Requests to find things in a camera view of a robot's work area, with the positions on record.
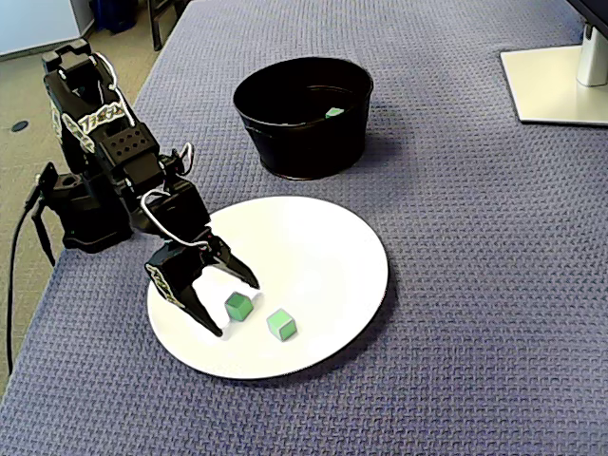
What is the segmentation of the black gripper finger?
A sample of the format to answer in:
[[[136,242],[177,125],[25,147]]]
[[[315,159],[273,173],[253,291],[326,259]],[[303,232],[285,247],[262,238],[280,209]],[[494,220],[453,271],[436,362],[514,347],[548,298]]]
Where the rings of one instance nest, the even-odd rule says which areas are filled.
[[[232,253],[230,247],[221,238],[208,240],[207,265],[238,278],[251,288],[256,290],[260,288],[253,271]]]
[[[223,330],[201,304],[193,287],[204,266],[199,248],[163,245],[144,264],[144,269],[165,300],[188,314],[214,336],[222,337]]]

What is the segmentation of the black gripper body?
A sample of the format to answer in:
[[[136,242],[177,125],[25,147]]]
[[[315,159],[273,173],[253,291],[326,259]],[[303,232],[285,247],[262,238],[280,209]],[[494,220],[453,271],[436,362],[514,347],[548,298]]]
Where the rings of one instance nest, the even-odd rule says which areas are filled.
[[[199,248],[204,267],[208,266],[208,240],[220,238],[212,233],[210,222],[199,191],[185,180],[154,189],[140,199],[140,231],[160,237],[163,245]]]

